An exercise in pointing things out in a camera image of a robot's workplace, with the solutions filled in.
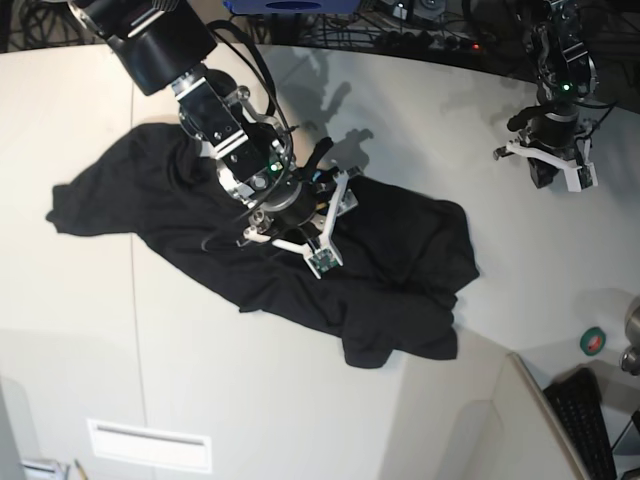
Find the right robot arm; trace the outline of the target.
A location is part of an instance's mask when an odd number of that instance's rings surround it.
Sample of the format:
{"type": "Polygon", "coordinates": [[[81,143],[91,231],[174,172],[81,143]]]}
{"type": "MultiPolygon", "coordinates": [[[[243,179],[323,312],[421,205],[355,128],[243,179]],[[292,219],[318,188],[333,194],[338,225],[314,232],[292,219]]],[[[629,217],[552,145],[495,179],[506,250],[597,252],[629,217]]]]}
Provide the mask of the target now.
{"type": "Polygon", "coordinates": [[[205,24],[185,1],[71,1],[71,14],[105,42],[146,96],[165,88],[179,104],[182,128],[200,142],[216,166],[219,183],[243,204],[245,239],[273,243],[307,259],[331,257],[338,217],[357,202],[348,193],[353,172],[323,177],[319,163],[333,146],[320,140],[297,165],[293,129],[277,101],[268,67],[250,40],[252,69],[268,96],[265,112],[251,91],[205,65],[220,30],[242,37],[229,22],[205,24]]]}

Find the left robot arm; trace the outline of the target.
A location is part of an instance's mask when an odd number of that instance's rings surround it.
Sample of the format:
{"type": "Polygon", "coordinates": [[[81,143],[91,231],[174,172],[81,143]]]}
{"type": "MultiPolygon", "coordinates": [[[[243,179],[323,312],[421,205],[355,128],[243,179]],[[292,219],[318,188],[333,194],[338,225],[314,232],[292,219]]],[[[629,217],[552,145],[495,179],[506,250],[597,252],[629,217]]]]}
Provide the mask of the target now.
{"type": "Polygon", "coordinates": [[[493,152],[495,160],[524,158],[536,188],[562,175],[570,192],[597,184],[590,160],[598,121],[581,116],[595,91],[595,64],[581,38],[575,1],[518,1],[515,18],[535,74],[536,103],[507,122],[516,137],[493,152]]]}

